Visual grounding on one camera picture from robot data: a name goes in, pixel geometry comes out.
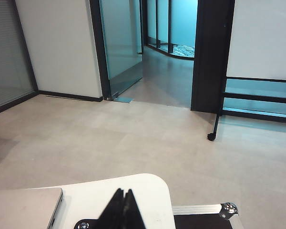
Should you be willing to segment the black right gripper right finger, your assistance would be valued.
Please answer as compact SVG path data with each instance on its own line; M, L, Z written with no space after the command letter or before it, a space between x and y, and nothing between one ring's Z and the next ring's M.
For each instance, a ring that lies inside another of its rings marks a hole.
M135 196L131 189L125 195L123 207L123 228L124 229L145 229L143 218L139 211Z

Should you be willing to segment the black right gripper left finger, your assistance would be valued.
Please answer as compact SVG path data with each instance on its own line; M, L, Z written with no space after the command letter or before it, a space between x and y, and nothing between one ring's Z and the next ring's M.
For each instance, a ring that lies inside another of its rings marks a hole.
M100 229L124 228L124 193L118 188L99 217Z

